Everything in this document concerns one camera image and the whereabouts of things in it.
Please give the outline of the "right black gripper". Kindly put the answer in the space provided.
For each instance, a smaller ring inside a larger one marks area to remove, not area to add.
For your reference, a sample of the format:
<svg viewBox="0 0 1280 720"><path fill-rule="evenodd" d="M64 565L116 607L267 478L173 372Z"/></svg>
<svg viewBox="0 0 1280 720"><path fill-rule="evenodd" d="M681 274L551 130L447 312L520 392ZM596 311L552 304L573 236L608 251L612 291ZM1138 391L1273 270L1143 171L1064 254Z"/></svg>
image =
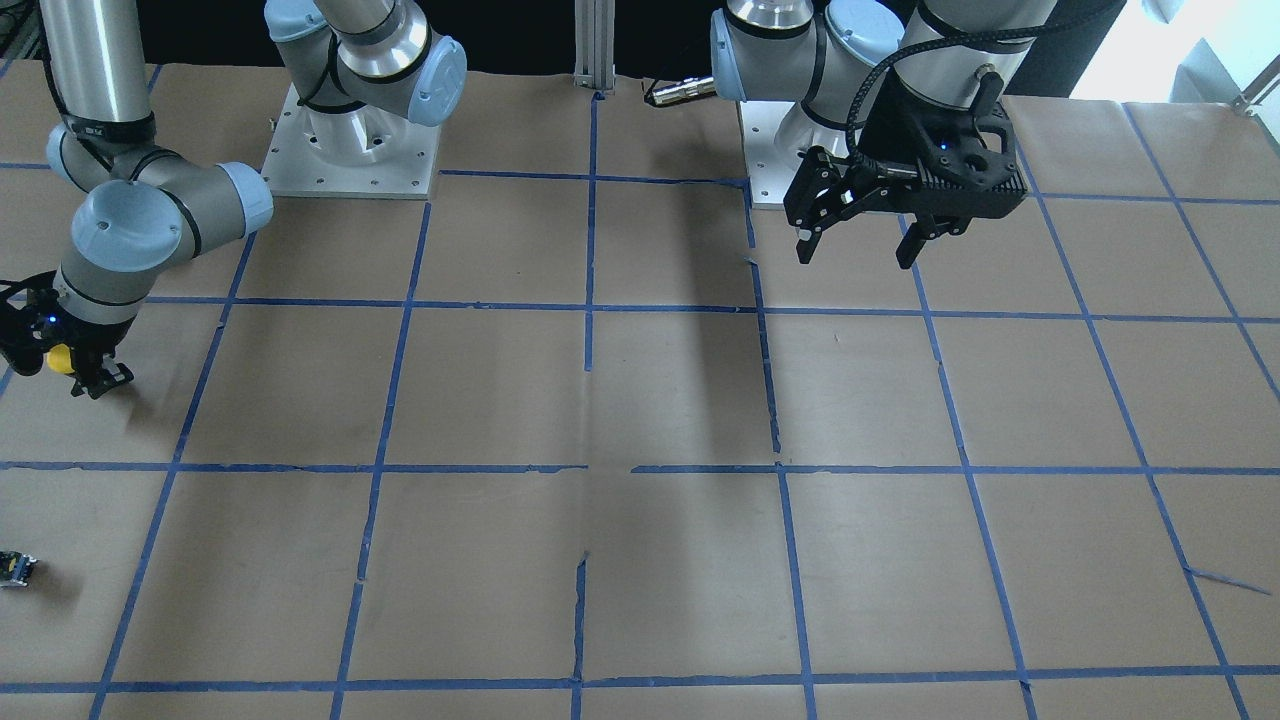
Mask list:
<svg viewBox="0 0 1280 720"><path fill-rule="evenodd" d="M102 363L115 357L116 347L131 328L131 319L111 324L82 320L73 315L60 316L61 342L69 348L76 370L70 397L101 398L108 392L134 380L134 373L123 363Z"/></svg>

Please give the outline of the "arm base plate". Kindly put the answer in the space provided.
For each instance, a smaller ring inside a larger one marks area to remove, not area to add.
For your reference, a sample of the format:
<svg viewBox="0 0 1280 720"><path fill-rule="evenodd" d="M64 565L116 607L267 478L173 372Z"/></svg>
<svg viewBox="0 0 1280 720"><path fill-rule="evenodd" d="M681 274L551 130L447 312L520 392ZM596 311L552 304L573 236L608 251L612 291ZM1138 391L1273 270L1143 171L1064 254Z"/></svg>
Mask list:
<svg viewBox="0 0 1280 720"><path fill-rule="evenodd" d="M804 152L815 145L840 149L842 142L841 133L815 123L797 102L740 102L739 115L755 208L781 210Z"/></svg>
<svg viewBox="0 0 1280 720"><path fill-rule="evenodd" d="M325 114L288 88L261 174L276 197L428 201L436 174L438 127L376 108Z"/></svg>

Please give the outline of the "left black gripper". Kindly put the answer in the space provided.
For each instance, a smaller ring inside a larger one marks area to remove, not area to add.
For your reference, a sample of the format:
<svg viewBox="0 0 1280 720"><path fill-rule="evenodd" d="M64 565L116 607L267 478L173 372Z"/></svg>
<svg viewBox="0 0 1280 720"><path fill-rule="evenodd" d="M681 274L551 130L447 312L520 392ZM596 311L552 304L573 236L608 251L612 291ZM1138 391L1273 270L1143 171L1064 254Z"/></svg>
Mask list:
<svg viewBox="0 0 1280 720"><path fill-rule="evenodd" d="M908 197L922 190L918 165L877 161L860 150L850 150L847 160L832 156L822 146L810 146L783 196L787 223L797 234L796 255L801 264L812 261L826 229L869 211L914 214L895 251L902 270L914 266L931 241L942 234L964 234L972 224L972 217L937 215L908 206Z"/></svg>

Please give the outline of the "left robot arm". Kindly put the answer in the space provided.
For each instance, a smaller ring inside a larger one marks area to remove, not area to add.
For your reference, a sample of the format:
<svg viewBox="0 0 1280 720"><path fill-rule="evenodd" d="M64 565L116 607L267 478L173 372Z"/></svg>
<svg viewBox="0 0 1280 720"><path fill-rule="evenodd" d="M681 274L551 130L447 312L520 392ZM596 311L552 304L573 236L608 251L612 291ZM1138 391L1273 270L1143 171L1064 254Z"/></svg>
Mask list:
<svg viewBox="0 0 1280 720"><path fill-rule="evenodd" d="M975 219L1004 219L1028 188L1001 97L1051 1L920 1L900 20L878 1L726 1L710 19L721 97L792 102L840 133L794 146L783 195L808 264L823 233L863 213L911 217L897 251Z"/></svg>

